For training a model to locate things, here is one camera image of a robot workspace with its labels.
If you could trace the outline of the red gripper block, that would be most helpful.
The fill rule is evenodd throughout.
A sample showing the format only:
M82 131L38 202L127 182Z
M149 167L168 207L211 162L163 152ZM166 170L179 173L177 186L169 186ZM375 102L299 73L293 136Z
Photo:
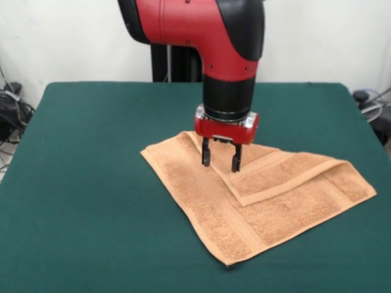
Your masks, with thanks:
M209 139L227 140L235 146L235 154L232 158L232 172L240 171L242 145L249 145L254 141L259 123L259 115L249 112L245 119L236 122L218 121L209 118L203 104L200 104L195 112L195 132L203 137L202 140L202 165L210 166L211 153Z

